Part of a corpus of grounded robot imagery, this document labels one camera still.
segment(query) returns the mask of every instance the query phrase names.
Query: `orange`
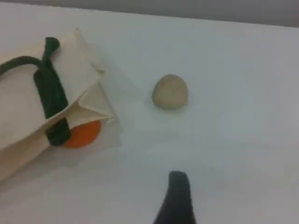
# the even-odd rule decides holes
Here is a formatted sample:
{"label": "orange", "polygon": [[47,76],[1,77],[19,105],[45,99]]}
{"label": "orange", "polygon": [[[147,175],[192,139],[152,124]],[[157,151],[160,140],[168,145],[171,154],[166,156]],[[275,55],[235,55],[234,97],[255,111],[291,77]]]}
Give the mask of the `orange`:
{"label": "orange", "polygon": [[101,130],[99,120],[76,126],[71,129],[71,138],[63,145],[66,148],[80,148],[92,143]]}

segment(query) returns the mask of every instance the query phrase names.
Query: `cream bag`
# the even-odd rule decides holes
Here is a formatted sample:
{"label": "cream bag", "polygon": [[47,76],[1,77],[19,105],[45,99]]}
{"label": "cream bag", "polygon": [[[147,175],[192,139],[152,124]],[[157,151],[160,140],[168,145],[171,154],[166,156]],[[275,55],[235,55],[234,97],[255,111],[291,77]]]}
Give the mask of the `cream bag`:
{"label": "cream bag", "polygon": [[[58,40],[60,47],[51,62],[68,100],[61,112],[45,118],[33,80],[36,66],[19,66],[0,76],[0,181],[50,146],[45,131],[61,118],[66,118],[73,128],[113,116],[100,85],[103,71],[80,31],[76,29]],[[44,45],[43,42],[2,57],[0,64],[18,56],[41,59]]]}

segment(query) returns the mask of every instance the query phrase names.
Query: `white table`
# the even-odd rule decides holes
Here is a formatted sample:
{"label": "white table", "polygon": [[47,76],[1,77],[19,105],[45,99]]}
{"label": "white table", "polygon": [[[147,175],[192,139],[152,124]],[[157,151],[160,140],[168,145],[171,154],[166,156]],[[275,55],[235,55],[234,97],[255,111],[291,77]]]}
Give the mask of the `white table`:
{"label": "white table", "polygon": [[[0,53],[75,27],[103,55],[118,121],[2,183],[1,224],[151,224],[171,170],[199,224],[298,222],[299,29],[0,3]],[[183,111],[151,103],[168,73],[190,88]]]}

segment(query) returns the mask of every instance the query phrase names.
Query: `bag handle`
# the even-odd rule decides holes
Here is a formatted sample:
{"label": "bag handle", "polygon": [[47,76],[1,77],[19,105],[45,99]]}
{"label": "bag handle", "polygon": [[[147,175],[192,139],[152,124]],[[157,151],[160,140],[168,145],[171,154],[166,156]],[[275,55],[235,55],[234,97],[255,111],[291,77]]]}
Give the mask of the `bag handle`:
{"label": "bag handle", "polygon": [[[0,76],[12,68],[26,64],[33,64],[38,67],[33,77],[46,119],[61,112],[68,106],[63,86],[50,60],[51,55],[59,48],[59,45],[58,39],[47,37],[42,60],[31,56],[20,56],[0,65]],[[51,145],[63,145],[71,137],[66,118],[59,120],[47,129],[46,135]]]}

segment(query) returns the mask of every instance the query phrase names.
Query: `dough ball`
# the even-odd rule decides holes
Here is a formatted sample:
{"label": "dough ball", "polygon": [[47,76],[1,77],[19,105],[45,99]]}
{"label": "dough ball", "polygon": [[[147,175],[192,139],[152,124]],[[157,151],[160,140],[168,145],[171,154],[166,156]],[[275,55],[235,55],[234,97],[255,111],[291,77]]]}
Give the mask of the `dough ball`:
{"label": "dough ball", "polygon": [[188,103],[187,84],[177,75],[166,75],[157,82],[152,99],[163,109],[179,109]]}

